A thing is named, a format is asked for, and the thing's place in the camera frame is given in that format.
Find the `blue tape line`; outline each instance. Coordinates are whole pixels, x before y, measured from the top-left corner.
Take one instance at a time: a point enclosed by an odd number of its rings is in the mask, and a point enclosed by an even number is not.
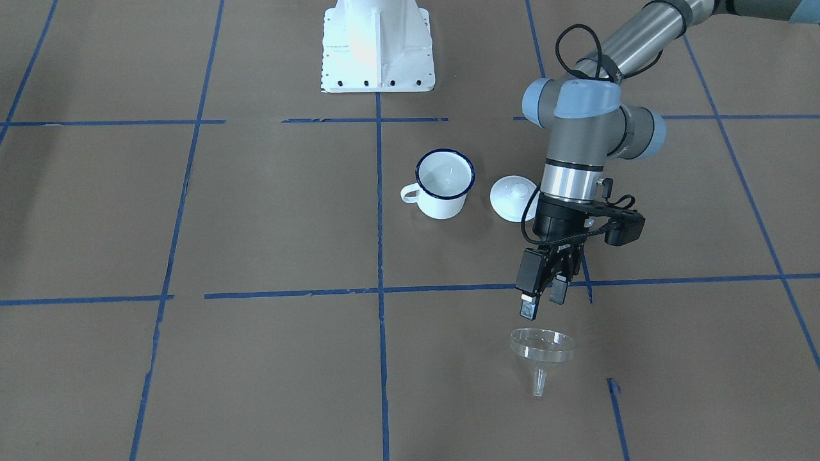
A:
[[[617,436],[621,441],[621,451],[623,452],[623,460],[629,461],[629,447],[626,446],[626,433],[623,431],[623,420],[621,420],[621,408],[618,405],[617,397],[621,394],[621,387],[612,378],[607,378],[607,386],[609,386],[609,399],[613,404],[613,412],[615,413],[615,424],[617,425]]]
[[[416,116],[406,118],[288,118],[281,123],[397,123],[397,122],[436,122],[436,121],[450,121],[446,116]]]
[[[753,114],[753,115],[721,115],[722,119],[728,120],[805,120],[820,119],[820,114]]]
[[[20,82],[20,86],[17,88],[17,94],[14,96],[14,102],[11,103],[11,108],[8,111],[8,115],[6,116],[6,125],[3,126],[2,130],[0,130],[0,144],[2,144],[3,140],[6,138],[6,133],[8,132],[9,123],[11,123],[11,119],[14,118],[14,112],[17,111],[17,105],[20,104],[20,98],[23,96],[23,90],[25,89],[25,84],[29,81],[29,76],[31,75],[32,69],[34,69],[34,63],[37,61],[37,56],[40,54],[40,49],[43,47],[43,42],[46,39],[46,34],[48,33],[48,27],[51,26],[51,21],[54,18],[54,12],[57,9],[57,0],[52,2],[52,7],[48,10],[48,17],[46,18],[46,24],[43,26],[43,32],[40,33],[40,39],[37,41],[37,46],[34,47],[34,54],[31,55],[31,60],[29,61],[29,65],[25,68],[25,73],[23,74],[23,80]]]
[[[820,274],[786,274],[789,280],[820,279]]]
[[[535,32],[535,21],[532,19],[532,5],[530,0],[524,0],[526,4],[526,16],[530,20],[530,32],[532,33],[532,43],[535,45],[535,56],[538,57],[538,70],[541,72],[541,78],[547,78],[544,72],[544,61],[541,60],[541,46],[538,44],[538,34]]]
[[[587,266],[586,255],[581,255],[581,267],[584,269],[584,280],[586,293],[590,296],[590,304],[595,304],[595,297],[592,295],[592,279],[590,278],[590,268]]]
[[[0,306],[48,306],[54,304],[100,304],[100,303],[143,303],[159,301],[161,295],[154,296],[100,296],[96,298],[43,298],[43,299],[0,299]]]
[[[820,279],[820,273],[787,274],[790,280]],[[657,279],[609,280],[609,281],[573,281],[570,286],[620,286],[620,285],[674,285],[685,283],[727,283],[737,281],[776,281],[777,274],[759,276],[713,276],[713,277],[670,277]],[[478,290],[512,290],[513,283],[480,284],[480,285],[418,285],[385,287],[385,293],[418,293],[425,291],[478,291]],[[372,294],[378,288],[351,288],[333,290],[289,290],[289,291],[248,291],[236,293],[209,293],[205,299],[241,299],[241,298],[284,298],[292,296],[325,296],[334,294]]]
[[[196,120],[89,120],[89,121],[13,121],[9,126],[127,126],[127,125],[220,125],[225,119]]]
[[[714,120],[715,116],[697,116],[697,115],[669,115],[661,116],[664,120]]]
[[[450,121],[450,119],[446,116],[443,116],[443,117],[416,116],[416,117],[408,117],[408,118],[380,118],[380,119],[384,123]]]
[[[207,66],[205,67],[205,78],[203,81],[202,94],[199,97],[199,109],[197,111],[197,123],[194,125],[194,135],[191,138],[191,148],[188,152],[188,163],[185,166],[185,177],[182,183],[182,191],[180,193],[180,205],[176,210],[176,222],[174,224],[174,235],[171,237],[171,249],[168,252],[168,266],[165,273],[165,280],[162,283],[162,297],[159,301],[157,309],[157,320],[154,323],[153,343],[151,347],[151,364],[148,367],[148,373],[145,374],[145,382],[143,384],[142,399],[139,402],[139,413],[137,415],[137,423],[134,428],[134,440],[131,443],[130,461],[136,461],[137,451],[139,449],[139,438],[142,436],[143,421],[145,419],[145,409],[148,405],[148,393],[151,390],[151,378],[153,376],[154,363],[157,360],[157,347],[159,346],[160,331],[159,326],[162,323],[162,317],[165,315],[166,301],[168,300],[168,289],[171,285],[171,273],[174,270],[174,258],[176,256],[176,245],[180,238],[180,228],[182,227],[182,215],[185,212],[185,198],[188,195],[188,183],[191,177],[191,168],[194,164],[194,154],[197,150],[197,142],[199,139],[200,121],[203,118],[205,111],[205,99],[207,97],[207,87],[211,80],[211,69],[213,67],[213,58],[216,54],[216,42],[219,39],[219,29],[222,23],[222,12],[225,9],[225,0],[219,1],[219,10],[216,13],[216,24],[213,30],[213,39],[211,41],[211,52],[208,54]]]
[[[376,194],[378,197],[377,217],[378,227],[376,233],[378,235],[379,253],[379,351],[381,364],[381,447],[382,458],[384,461],[390,461],[390,414],[388,412],[387,403],[387,338],[385,333],[385,270],[384,270],[384,256],[385,249],[383,245],[384,237],[384,187],[382,182],[382,158],[381,158],[381,93],[376,93]]]
[[[288,118],[282,123],[375,123],[375,118]]]
[[[778,275],[763,276],[716,276],[716,277],[673,277],[659,279],[634,279],[634,280],[610,280],[592,281],[594,286],[618,286],[618,285],[671,285],[678,283],[716,283],[732,281],[772,281],[780,280]]]
[[[246,298],[289,298],[296,296],[330,296],[334,294],[376,293],[377,288],[351,288],[347,290],[287,290],[287,291],[245,291],[239,293],[208,293],[205,299],[246,299]]]
[[[423,291],[473,291],[473,290],[510,290],[513,283],[487,285],[427,285],[427,286],[392,286],[385,288],[385,293],[417,293]]]
[[[721,134],[723,135],[723,141],[726,143],[726,147],[729,149],[731,160],[735,164],[735,170],[737,171],[737,175],[740,178],[741,184],[743,185],[743,190],[746,192],[746,198],[749,200],[749,204],[751,205],[752,211],[754,212],[754,217],[755,219],[757,219],[758,225],[760,226],[760,231],[763,233],[763,239],[766,240],[766,246],[769,249],[769,253],[772,255],[772,260],[774,261],[774,265],[777,268],[777,274],[780,276],[783,288],[786,290],[786,294],[789,297],[789,302],[791,303],[791,308],[795,312],[795,316],[797,317],[797,322],[800,325],[800,330],[803,331],[803,336],[806,339],[806,343],[809,345],[809,349],[811,350],[811,353],[814,356],[814,363],[817,366],[818,370],[820,370],[820,355],[818,355],[818,351],[817,348],[814,346],[812,336],[811,334],[809,334],[809,329],[806,327],[806,322],[803,319],[803,314],[800,312],[800,307],[797,305],[797,301],[795,300],[794,295],[792,295],[791,293],[791,287],[789,286],[789,281],[786,279],[786,274],[783,272],[783,266],[780,264],[780,258],[777,257],[777,252],[775,252],[774,245],[772,244],[772,239],[769,238],[766,226],[763,224],[763,218],[761,217],[760,211],[758,210],[758,205],[754,201],[754,197],[752,196],[752,191],[749,187],[749,183],[746,182],[746,177],[743,174],[743,169],[740,167],[740,162],[738,161],[737,156],[735,154],[735,149],[732,147],[731,141],[729,140],[729,134],[726,132],[726,127],[723,125],[723,120],[721,120],[720,113],[718,112],[718,107],[715,105],[714,99],[712,98],[712,92],[709,91],[708,85],[706,85],[704,73],[700,70],[700,65],[698,64],[698,60],[695,57],[695,52],[692,50],[692,46],[689,43],[689,39],[684,35],[683,40],[686,44],[686,49],[689,51],[689,56],[691,57],[692,62],[695,64],[695,70],[698,72],[700,83],[703,85],[704,91],[706,92],[706,98],[709,100],[709,104],[712,106],[712,112],[714,112],[715,119],[717,120],[717,125],[720,127]]]

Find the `white lid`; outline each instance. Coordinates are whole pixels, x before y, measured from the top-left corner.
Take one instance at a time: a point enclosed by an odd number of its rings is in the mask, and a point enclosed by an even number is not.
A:
[[[521,176],[505,176],[495,181],[493,189],[490,190],[490,203],[495,212],[507,221],[521,222],[521,214],[524,213],[526,202],[535,192],[535,183]],[[533,200],[530,209],[527,211],[526,220],[535,217],[537,200]]]

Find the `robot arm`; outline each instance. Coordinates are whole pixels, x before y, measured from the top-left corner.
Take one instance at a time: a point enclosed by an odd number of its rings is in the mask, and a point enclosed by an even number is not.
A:
[[[540,188],[531,197],[531,202],[538,197],[532,227],[537,240],[527,235],[522,217],[522,233],[536,246],[525,250],[516,279],[522,317],[535,319],[550,283],[549,299],[563,304],[589,237],[605,234],[605,242],[613,246],[640,237],[645,219],[630,209],[634,198],[626,195],[609,202],[613,181],[604,177],[604,163],[656,153],[666,126],[661,116],[645,107],[621,104],[619,85],[645,70],[647,62],[657,61],[656,56],[690,27],[721,13],[815,23],[820,22],[820,0],[653,0],[603,44],[592,33],[596,49],[574,69],[564,66],[566,75],[537,80],[526,90],[524,115],[552,135]],[[592,32],[574,25],[558,43],[576,28]],[[599,187],[604,202],[596,200]],[[624,200],[630,202],[619,206]],[[606,217],[608,222],[590,230],[590,217]]]

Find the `blue painter's tape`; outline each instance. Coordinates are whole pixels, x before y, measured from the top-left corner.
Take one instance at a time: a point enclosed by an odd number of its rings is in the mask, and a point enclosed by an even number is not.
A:
[[[795,317],[797,317],[797,323],[800,325],[800,330],[803,332],[803,337],[806,339],[806,343],[809,344],[809,350],[812,353],[812,357],[814,357],[814,365],[817,366],[818,370],[820,370],[820,354],[818,354],[817,346],[814,345],[812,335],[809,333],[809,327],[806,326],[806,321],[803,319],[803,313],[800,311],[800,306],[797,305],[797,299],[795,299],[795,295],[791,292],[791,286],[789,286],[789,282],[785,277],[781,279],[781,282],[783,284],[783,288],[786,289],[786,295],[789,297],[789,303],[791,303],[791,310],[794,311]]]
[[[414,116],[414,117],[396,117],[396,118],[288,118],[281,123],[425,123],[436,121],[449,121],[446,116]]]
[[[590,296],[590,304],[595,304],[595,297],[592,294],[592,279],[590,278],[590,268],[586,263],[586,255],[581,255],[581,267],[584,268],[584,283],[586,284],[586,293]]]
[[[820,0],[803,0],[792,13],[789,22],[820,24]]]
[[[594,286],[619,286],[619,285],[671,285],[680,283],[716,283],[732,281],[772,281],[780,280],[780,276],[719,276],[719,277],[678,277],[663,279],[635,279],[635,280],[612,280],[612,281],[592,281]]]
[[[101,296],[97,298],[45,298],[45,299],[0,299],[0,306],[48,306],[54,304],[104,304],[104,303],[144,303],[159,301],[161,295],[154,296]]]
[[[248,298],[292,298],[298,296],[331,296],[337,294],[368,294],[377,292],[376,288],[350,288],[346,290],[282,290],[282,291],[244,291],[238,293],[207,293],[204,299],[248,299]]]
[[[390,461],[390,411],[387,400],[387,335],[385,328],[385,247],[384,247],[384,183],[381,137],[381,93],[376,93],[376,237],[378,243],[379,298],[379,364],[381,371],[381,450],[383,461]]]
[[[418,293],[424,291],[473,291],[473,290],[510,290],[513,283],[488,285],[428,285],[428,286],[392,286],[385,288],[385,293]]]
[[[820,274],[786,274],[786,278],[789,280],[820,279]]]
[[[535,32],[535,21],[532,19],[532,5],[530,0],[524,0],[526,6],[526,16],[530,21],[530,33],[532,34],[532,43],[535,45],[535,58],[538,59],[538,70],[541,72],[541,78],[546,78],[547,73],[544,71],[544,61],[541,59],[541,46],[538,44],[538,34]]]
[[[20,82],[20,86],[17,88],[17,93],[14,95],[14,101],[11,103],[11,108],[8,111],[8,116],[6,116],[6,124],[0,130],[0,144],[2,144],[3,140],[6,138],[6,133],[8,132],[11,120],[14,118],[14,113],[17,111],[17,105],[20,104],[20,99],[23,96],[25,84],[28,83],[29,77],[31,76],[31,71],[34,69],[34,63],[37,62],[37,56],[39,56],[40,49],[43,47],[43,42],[46,39],[46,34],[48,33],[48,28],[51,26],[51,21],[54,18],[54,12],[56,11],[56,9],[57,0],[53,0],[51,9],[48,10],[48,17],[46,18],[46,23],[43,26],[43,31],[40,33],[40,38],[37,41],[37,46],[34,47],[34,54],[31,55],[29,65],[25,68],[23,80]]]
[[[145,419],[145,409],[148,407],[148,394],[151,390],[151,380],[153,376],[154,365],[157,361],[157,349],[159,347],[160,329],[162,318],[165,316],[165,307],[167,301],[168,290],[171,284],[171,273],[174,270],[174,259],[176,256],[176,247],[180,238],[180,228],[182,227],[182,216],[185,213],[185,199],[188,196],[188,183],[191,178],[191,170],[194,165],[194,155],[197,150],[197,142],[199,139],[199,128],[202,125],[199,123],[203,119],[205,111],[205,100],[207,99],[207,89],[211,81],[211,69],[213,68],[213,60],[216,55],[216,43],[219,40],[219,29],[222,24],[222,12],[225,10],[225,0],[219,1],[219,10],[216,12],[216,24],[213,29],[213,38],[211,40],[211,52],[208,54],[207,65],[205,67],[205,78],[203,80],[202,93],[199,96],[199,109],[197,111],[197,123],[194,125],[194,135],[191,138],[191,147],[188,152],[188,162],[185,166],[185,176],[182,181],[182,190],[180,193],[180,204],[176,210],[176,222],[174,225],[174,234],[171,237],[171,249],[168,252],[168,264],[166,267],[165,280],[162,284],[162,297],[157,308],[157,320],[154,323],[153,344],[151,347],[151,362],[148,365],[148,372],[145,374],[145,381],[143,383],[142,398],[139,401],[139,411],[137,412],[137,422],[134,426],[134,439],[131,441],[131,451],[129,461],[136,461],[137,453],[139,451],[139,440],[142,436],[143,422]]]
[[[206,120],[87,120],[87,121],[13,121],[9,126],[129,126],[129,125],[221,125],[225,119]]]
[[[618,439],[621,440],[621,452],[623,452],[623,461],[629,461],[629,447],[626,445],[626,433],[623,430],[623,420],[621,419],[621,407],[617,401],[617,397],[621,394],[621,387],[612,378],[607,378],[607,385],[609,386],[609,399],[612,401],[613,412],[615,413],[617,436]]]
[[[668,115],[662,116],[664,120],[714,120],[715,116],[696,116],[696,115]]]
[[[820,114],[755,114],[755,115],[721,115],[727,120],[811,120],[820,118]]]

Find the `floor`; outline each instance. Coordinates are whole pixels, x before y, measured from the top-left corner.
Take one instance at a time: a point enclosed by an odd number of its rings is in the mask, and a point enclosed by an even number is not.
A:
[[[0,459],[816,459],[818,27],[714,17],[623,85],[669,129],[607,166],[645,232],[529,323],[521,96],[645,0],[420,0],[436,89],[384,95],[320,93],[334,3],[0,3]],[[524,326],[579,344],[543,399]]]

